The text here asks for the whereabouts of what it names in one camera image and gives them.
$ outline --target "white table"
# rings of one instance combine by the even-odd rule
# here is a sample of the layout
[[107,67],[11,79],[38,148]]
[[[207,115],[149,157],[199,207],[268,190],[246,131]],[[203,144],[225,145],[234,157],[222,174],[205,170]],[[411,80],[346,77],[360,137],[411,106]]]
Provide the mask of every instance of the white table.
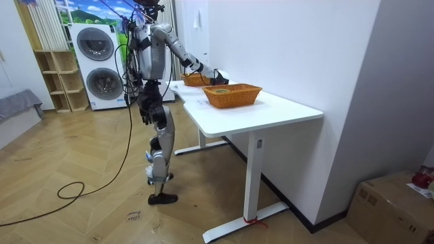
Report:
[[[261,91],[253,105],[237,108],[214,108],[201,87],[187,87],[183,81],[172,81],[170,89],[184,101],[184,109],[199,128],[199,145],[175,151],[175,155],[226,144],[225,141],[205,143],[205,137],[215,138],[241,132],[249,133],[248,164],[245,182],[244,218],[261,220],[283,211],[288,206],[276,203],[258,210],[258,195],[264,152],[264,129],[318,119],[323,113]],[[243,217],[215,227],[203,234],[205,243],[247,226]]]

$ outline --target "table top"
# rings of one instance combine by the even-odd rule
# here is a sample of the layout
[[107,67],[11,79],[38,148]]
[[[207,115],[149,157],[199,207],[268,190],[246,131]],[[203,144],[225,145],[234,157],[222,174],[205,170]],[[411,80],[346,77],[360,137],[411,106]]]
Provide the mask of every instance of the table top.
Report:
[[209,138],[323,117],[319,110],[265,91],[258,94],[253,105],[221,109],[208,102],[201,87],[188,87],[183,81],[172,81],[169,87],[184,101],[185,111]]

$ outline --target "table leg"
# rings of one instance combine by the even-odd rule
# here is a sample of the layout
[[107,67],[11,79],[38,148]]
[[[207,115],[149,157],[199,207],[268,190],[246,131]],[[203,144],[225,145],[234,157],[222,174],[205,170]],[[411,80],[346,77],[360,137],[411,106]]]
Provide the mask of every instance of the table leg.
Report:
[[222,145],[226,145],[228,144],[226,141],[221,140],[218,142],[211,142],[211,143],[206,143],[205,140],[205,135],[202,133],[202,131],[197,128],[198,134],[199,134],[199,145],[198,146],[192,146],[189,148],[183,148],[183,149],[178,149],[175,150],[174,153],[175,155],[182,155],[184,153],[193,153],[193,152],[197,152],[200,150],[204,150],[204,149],[209,149],[209,148],[213,148],[216,146],[222,146]]
[[261,220],[273,214],[279,213],[288,209],[288,206],[283,203],[276,203],[264,209],[258,209],[258,197],[260,186],[260,174],[262,170],[262,155],[264,152],[264,137],[260,131],[251,131],[249,134],[249,151],[247,161],[247,172],[245,177],[245,195],[244,195],[244,213],[243,218],[238,218],[221,226],[215,227],[206,231],[202,236],[205,243],[225,236],[231,232],[239,230],[247,225],[244,221]]

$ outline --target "red cable tie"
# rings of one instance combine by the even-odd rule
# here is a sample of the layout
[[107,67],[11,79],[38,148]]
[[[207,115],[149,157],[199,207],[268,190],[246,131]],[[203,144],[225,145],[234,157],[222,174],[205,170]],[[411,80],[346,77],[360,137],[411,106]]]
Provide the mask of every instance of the red cable tie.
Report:
[[261,224],[261,225],[265,226],[266,228],[269,227],[268,224],[265,224],[264,222],[258,220],[258,217],[254,218],[253,220],[246,220],[245,217],[243,217],[243,219],[244,219],[244,222],[246,224]]

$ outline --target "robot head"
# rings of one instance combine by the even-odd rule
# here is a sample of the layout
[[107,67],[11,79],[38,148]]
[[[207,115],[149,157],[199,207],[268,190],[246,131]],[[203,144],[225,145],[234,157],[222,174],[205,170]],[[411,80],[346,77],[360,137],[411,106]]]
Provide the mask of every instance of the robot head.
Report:
[[158,6],[158,2],[160,2],[160,0],[134,0],[134,1],[143,7],[156,7]]
[[160,0],[134,0],[143,7],[143,12],[151,17],[154,21],[157,20],[158,11],[164,12],[164,5],[159,5]]

